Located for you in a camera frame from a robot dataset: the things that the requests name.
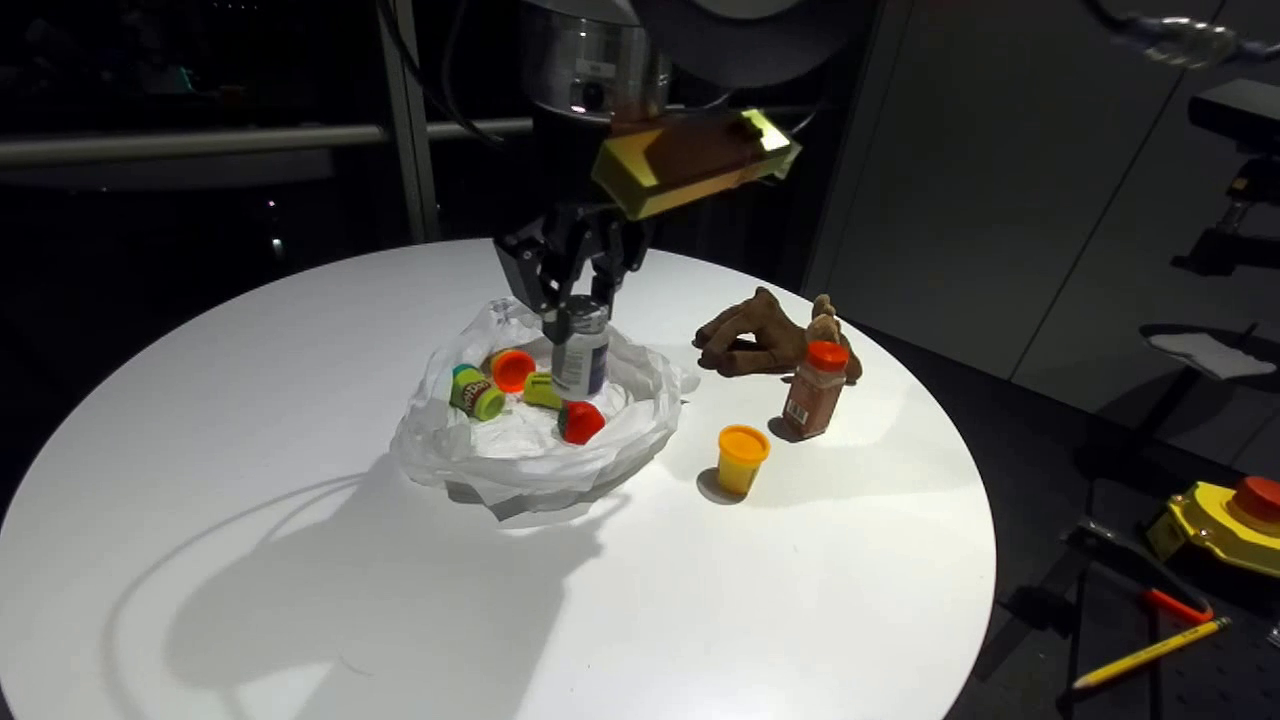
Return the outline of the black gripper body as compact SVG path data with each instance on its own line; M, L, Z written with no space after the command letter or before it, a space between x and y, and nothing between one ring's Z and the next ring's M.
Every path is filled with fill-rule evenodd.
M646 243L651 227L613 206L556 206L523 227L497 238L497 257L534 257L552 307L564 307L576 296L579 274L593 274L597 251L623 251L634 274Z

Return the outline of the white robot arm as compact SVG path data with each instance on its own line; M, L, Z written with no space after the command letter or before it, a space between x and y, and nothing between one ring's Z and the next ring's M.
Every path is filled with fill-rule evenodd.
M541 214L497 242L549 323L607 311L651 222L782 182L795 131L735 94L833 65L872 0L521 0Z

